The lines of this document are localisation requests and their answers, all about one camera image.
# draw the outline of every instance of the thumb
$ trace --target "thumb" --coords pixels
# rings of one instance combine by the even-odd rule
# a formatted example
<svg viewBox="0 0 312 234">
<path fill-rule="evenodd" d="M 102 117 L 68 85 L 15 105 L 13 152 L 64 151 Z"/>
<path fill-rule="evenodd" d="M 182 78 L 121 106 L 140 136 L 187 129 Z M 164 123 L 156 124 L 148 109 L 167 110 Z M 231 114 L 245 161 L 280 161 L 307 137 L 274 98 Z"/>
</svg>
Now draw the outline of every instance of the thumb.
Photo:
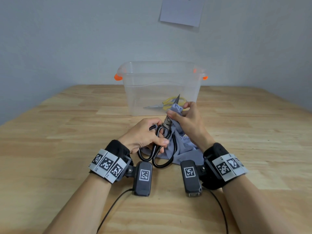
<svg viewBox="0 0 312 234">
<path fill-rule="evenodd" d="M 160 146 L 165 146 L 167 144 L 169 144 L 169 140 L 165 139 L 165 138 L 159 138 L 157 137 L 155 134 L 152 138 L 153 143 L 160 145 Z"/>
<path fill-rule="evenodd" d="M 171 119 L 173 119 L 173 120 L 175 120 L 175 121 L 177 121 L 177 122 L 181 122 L 181 120 L 183 120 L 183 117 L 182 116 L 180 116 L 179 114 L 177 114 L 176 112 L 174 112 L 174 111 L 172 111 L 172 110 L 167 110 L 167 115 L 168 115 L 168 117 L 169 118 L 171 118 Z"/>
</svg>

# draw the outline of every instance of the blue-gray garment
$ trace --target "blue-gray garment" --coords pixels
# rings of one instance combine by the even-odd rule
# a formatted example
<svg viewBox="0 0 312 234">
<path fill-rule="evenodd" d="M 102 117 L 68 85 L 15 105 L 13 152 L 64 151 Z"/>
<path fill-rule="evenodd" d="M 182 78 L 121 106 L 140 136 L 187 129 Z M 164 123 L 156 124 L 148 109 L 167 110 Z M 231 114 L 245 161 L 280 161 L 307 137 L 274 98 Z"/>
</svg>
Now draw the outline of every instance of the blue-gray garment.
<svg viewBox="0 0 312 234">
<path fill-rule="evenodd" d="M 173 104 L 170 109 L 182 115 L 181 112 L 183 108 L 181 106 Z M 172 123 L 172 134 L 175 134 L 175 137 L 177 139 L 177 151 L 174 154 L 173 163 L 180 165 L 182 161 L 193 160 L 196 165 L 203 165 L 204 158 L 201 150 L 190 141 L 190 138 L 188 136 L 185 136 L 185 133 L 178 122 L 172 120 Z M 159 158 L 169 159 L 172 157 L 174 144 L 172 142 L 171 136 L 169 137 L 169 140 L 169 145 L 167 146 L 167 148 L 165 148 L 164 153 L 158 155 Z M 151 150 L 148 148 L 142 148 L 141 151 L 147 155 L 151 153 Z"/>
</svg>

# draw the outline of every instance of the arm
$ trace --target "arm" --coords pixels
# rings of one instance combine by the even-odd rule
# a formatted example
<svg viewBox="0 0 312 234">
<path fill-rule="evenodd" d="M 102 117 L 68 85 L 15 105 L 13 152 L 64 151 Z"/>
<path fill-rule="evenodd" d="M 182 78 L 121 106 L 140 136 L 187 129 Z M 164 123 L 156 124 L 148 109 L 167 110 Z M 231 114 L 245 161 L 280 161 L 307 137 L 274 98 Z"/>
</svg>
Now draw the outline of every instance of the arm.
<svg viewBox="0 0 312 234">
<path fill-rule="evenodd" d="M 128 154 L 150 143 L 166 147 L 167 139 L 149 131 L 150 126 L 161 123 L 159 118 L 143 119 L 118 140 L 128 149 Z M 89 174 L 43 233 L 95 234 L 110 188 L 111 183 L 104 178 Z"/>
<path fill-rule="evenodd" d="M 182 112 L 183 116 L 170 110 L 167 114 L 180 123 L 192 142 L 204 152 L 215 140 L 206 131 L 196 103 L 187 102 L 183 107 L 190 108 Z M 222 189 L 241 233 L 297 233 L 245 175 L 230 181 Z"/>
</svg>

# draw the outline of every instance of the plastic storage box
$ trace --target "plastic storage box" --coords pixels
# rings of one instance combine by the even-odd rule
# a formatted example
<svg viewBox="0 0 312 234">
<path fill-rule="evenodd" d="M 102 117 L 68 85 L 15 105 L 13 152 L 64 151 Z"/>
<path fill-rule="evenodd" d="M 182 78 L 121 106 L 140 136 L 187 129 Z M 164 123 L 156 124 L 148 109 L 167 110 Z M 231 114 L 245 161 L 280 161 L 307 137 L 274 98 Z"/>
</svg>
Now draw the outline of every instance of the plastic storage box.
<svg viewBox="0 0 312 234">
<path fill-rule="evenodd" d="M 162 115 L 162 102 L 177 97 L 196 101 L 205 70 L 193 62 L 133 61 L 123 63 L 115 80 L 123 80 L 132 116 Z"/>
</svg>

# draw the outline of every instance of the wooden tabletop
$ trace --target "wooden tabletop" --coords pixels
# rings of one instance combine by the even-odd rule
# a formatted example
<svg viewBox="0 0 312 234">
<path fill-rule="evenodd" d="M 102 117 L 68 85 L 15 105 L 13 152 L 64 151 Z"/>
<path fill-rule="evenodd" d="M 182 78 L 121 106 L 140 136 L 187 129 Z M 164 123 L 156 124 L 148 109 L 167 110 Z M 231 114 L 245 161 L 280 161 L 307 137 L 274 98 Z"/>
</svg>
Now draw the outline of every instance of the wooden tabletop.
<svg viewBox="0 0 312 234">
<path fill-rule="evenodd" d="M 311 233 L 312 114 L 249 87 L 202 86 L 197 104 L 209 133 L 244 163 L 250 180 L 301 233 Z M 142 118 L 128 115 L 123 86 L 77 85 L 0 126 L 0 233 L 41 233 L 99 149 Z M 103 214 L 132 181 L 112 186 Z M 229 233 L 239 233 L 222 191 L 214 193 Z M 180 166 L 171 165 L 153 170 L 149 197 L 122 197 L 101 232 L 225 233 L 225 225 L 211 194 L 186 197 Z"/>
</svg>

